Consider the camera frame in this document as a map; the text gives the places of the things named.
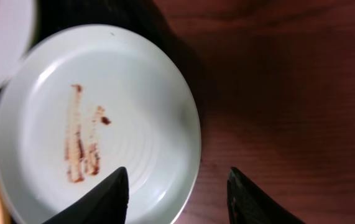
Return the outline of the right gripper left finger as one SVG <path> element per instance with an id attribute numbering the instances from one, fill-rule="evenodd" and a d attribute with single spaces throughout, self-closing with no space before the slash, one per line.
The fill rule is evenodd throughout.
<path id="1" fill-rule="evenodd" d="M 119 167 L 81 199 L 44 224 L 124 224 L 128 202 L 127 169 Z"/>

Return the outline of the mint plate top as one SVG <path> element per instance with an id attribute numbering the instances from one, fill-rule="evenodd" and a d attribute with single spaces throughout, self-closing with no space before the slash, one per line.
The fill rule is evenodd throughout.
<path id="1" fill-rule="evenodd" d="M 30 49 L 37 20 L 36 0 L 0 0 L 0 88 Z"/>

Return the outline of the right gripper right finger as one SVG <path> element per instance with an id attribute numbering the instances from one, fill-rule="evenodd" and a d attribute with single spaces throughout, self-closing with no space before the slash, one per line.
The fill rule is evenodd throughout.
<path id="1" fill-rule="evenodd" d="M 227 205 L 230 224 L 303 224 L 236 167 L 229 171 Z"/>

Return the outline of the mint plate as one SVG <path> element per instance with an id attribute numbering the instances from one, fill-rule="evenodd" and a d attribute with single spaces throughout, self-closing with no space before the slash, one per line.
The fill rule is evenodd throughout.
<path id="1" fill-rule="evenodd" d="M 0 0 L 0 88 L 30 49 L 37 20 L 36 0 Z"/>
<path id="2" fill-rule="evenodd" d="M 17 223 L 43 223 L 119 167 L 127 223 L 173 223 L 201 156 L 179 69 L 149 40 L 76 26 L 37 44 L 0 94 L 0 191 Z"/>

